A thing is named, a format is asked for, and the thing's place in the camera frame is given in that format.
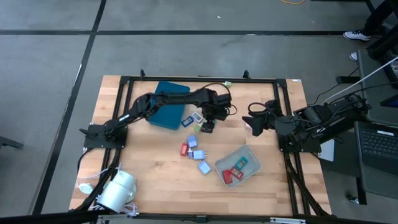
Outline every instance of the clear plastic tray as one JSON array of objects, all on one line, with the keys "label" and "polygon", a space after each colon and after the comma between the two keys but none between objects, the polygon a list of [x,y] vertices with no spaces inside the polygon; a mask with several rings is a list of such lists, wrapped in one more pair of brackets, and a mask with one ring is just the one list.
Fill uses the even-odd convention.
[{"label": "clear plastic tray", "polygon": [[[223,177],[223,171],[227,169],[230,170],[242,157],[245,157],[248,160],[248,163],[241,169],[241,171],[243,172],[242,179],[239,180],[238,178],[232,175],[232,183],[226,184]],[[221,181],[227,187],[237,186],[239,183],[243,182],[244,180],[246,180],[247,178],[249,178],[250,176],[252,176],[261,169],[260,161],[257,159],[253,151],[247,145],[241,146],[238,150],[234,151],[227,157],[216,161],[215,166],[216,166],[216,171],[219,177],[221,178]]]}]

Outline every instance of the red object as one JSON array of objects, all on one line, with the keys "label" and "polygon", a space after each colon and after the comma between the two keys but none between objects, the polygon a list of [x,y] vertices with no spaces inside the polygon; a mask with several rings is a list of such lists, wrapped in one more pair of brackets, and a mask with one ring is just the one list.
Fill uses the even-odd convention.
[{"label": "red object", "polygon": [[230,173],[234,175],[239,180],[243,177],[243,172],[238,170],[236,167],[232,167]]},{"label": "red object", "polygon": [[231,177],[231,173],[230,173],[229,170],[224,170],[223,171],[223,177],[224,177],[224,182],[226,184],[232,183],[232,177]]},{"label": "red object", "polygon": [[181,152],[180,152],[181,156],[186,156],[187,155],[187,151],[188,151],[187,143],[182,143]]}]

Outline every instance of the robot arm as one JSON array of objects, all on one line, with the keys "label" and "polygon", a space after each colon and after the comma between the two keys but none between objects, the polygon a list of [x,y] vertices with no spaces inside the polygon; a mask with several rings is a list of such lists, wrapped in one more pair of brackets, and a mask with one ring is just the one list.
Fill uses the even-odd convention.
[{"label": "robot arm", "polygon": [[281,146],[289,152],[320,152],[320,144],[353,127],[354,121],[364,120],[371,109],[366,100],[358,95],[349,95],[331,104],[315,105],[294,111],[293,116],[284,116],[277,100],[268,101],[263,111],[252,111],[242,119],[252,127],[252,134],[258,136],[263,129],[274,129]]},{"label": "robot arm", "polygon": [[229,115],[231,107],[231,94],[217,95],[217,92],[207,88],[200,88],[194,92],[181,93],[146,93],[138,97],[131,109],[118,119],[111,119],[98,128],[80,129],[86,135],[87,140],[101,139],[104,142],[119,142],[126,138],[126,127],[128,124],[148,119],[164,105],[195,105],[202,108],[203,117],[206,122],[202,124],[201,131],[212,133],[215,127],[213,120],[224,121]]}]

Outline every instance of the gray floor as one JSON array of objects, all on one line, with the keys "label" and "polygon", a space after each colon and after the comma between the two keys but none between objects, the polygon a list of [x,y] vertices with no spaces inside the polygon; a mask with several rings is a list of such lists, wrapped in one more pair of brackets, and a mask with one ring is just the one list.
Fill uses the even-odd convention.
[{"label": "gray floor", "polygon": [[[0,0],[0,29],[90,30],[99,4]],[[109,0],[99,29],[345,30],[360,28],[368,15],[360,2]],[[0,135],[25,142],[21,150],[0,150],[0,217],[29,210],[87,40],[85,35],[0,35]],[[363,47],[342,37],[97,36],[44,212],[68,209],[84,140],[78,128],[91,120],[103,75],[137,75],[142,68],[147,75],[241,77],[247,69],[252,77],[301,79],[312,103],[336,76],[356,68],[348,54]],[[368,206],[353,205],[344,195],[355,192],[354,179],[327,171],[324,176],[335,215],[398,221],[393,212],[398,200],[368,194]]]}]

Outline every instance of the wooden tabletop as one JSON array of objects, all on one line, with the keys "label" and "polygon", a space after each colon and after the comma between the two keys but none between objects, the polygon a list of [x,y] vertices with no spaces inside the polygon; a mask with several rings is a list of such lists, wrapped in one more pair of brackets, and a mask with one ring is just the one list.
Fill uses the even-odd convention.
[{"label": "wooden tabletop", "polygon": [[[118,92],[120,76],[103,77],[93,122],[103,124],[111,119]],[[203,82],[177,82],[189,86],[191,91],[206,85]],[[148,92],[154,92],[158,82],[134,82],[132,102]],[[306,101],[300,80],[287,80],[292,110],[305,107]],[[210,86],[219,94],[226,93],[222,86]],[[203,175],[197,161],[180,156],[181,144],[193,133],[193,125],[173,131],[150,125],[142,120],[129,125],[126,147],[122,150],[123,171],[137,179],[134,203],[140,212],[208,214],[208,215],[291,215],[287,176],[282,153],[279,151],[275,131],[268,130],[254,137],[245,128],[242,116],[248,115],[248,104],[274,99],[271,84],[233,83],[230,88],[232,104],[238,113],[218,121],[213,134],[197,134],[198,148],[204,149],[207,163],[212,168]],[[200,109],[185,107],[184,118]],[[261,170],[235,188],[227,188],[215,171],[215,162],[247,144],[261,163]],[[77,176],[97,174],[101,169],[104,149],[94,149],[81,161]],[[329,200],[319,160],[308,153],[301,153],[305,183],[317,202],[330,212]],[[98,179],[87,182],[96,185]],[[302,202],[296,187],[299,210]],[[87,195],[75,186],[70,208],[79,206]]]}]

